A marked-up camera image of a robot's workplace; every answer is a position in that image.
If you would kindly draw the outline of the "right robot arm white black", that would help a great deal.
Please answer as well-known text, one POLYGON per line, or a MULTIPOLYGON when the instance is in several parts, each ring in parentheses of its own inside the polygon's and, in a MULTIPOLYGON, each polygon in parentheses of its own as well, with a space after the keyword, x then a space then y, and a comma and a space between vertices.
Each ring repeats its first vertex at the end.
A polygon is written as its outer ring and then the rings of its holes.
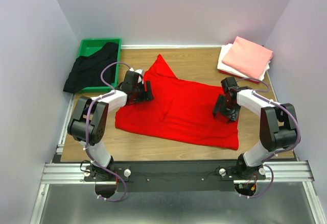
POLYGON ((219 95, 212 111, 229 122, 238 120, 242 107, 260 118, 259 141, 252 149, 239 155, 234 173, 246 179, 257 172, 274 155, 294 149, 301 140, 300 128, 292 104, 280 104, 267 99, 248 86, 239 86, 234 77, 221 81, 219 95))

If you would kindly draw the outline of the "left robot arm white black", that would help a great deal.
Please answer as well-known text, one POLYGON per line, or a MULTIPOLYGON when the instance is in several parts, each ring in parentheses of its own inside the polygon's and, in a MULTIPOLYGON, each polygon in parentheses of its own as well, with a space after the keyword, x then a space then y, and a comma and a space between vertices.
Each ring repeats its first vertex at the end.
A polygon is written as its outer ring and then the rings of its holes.
POLYGON ((113 156, 105 148, 103 136, 109 112, 154 99, 151 83, 144 80, 144 70, 130 68, 115 90, 97 97, 81 96, 75 105, 67 133, 78 141, 90 158, 90 166, 81 169, 85 177, 110 181, 116 175, 113 156))

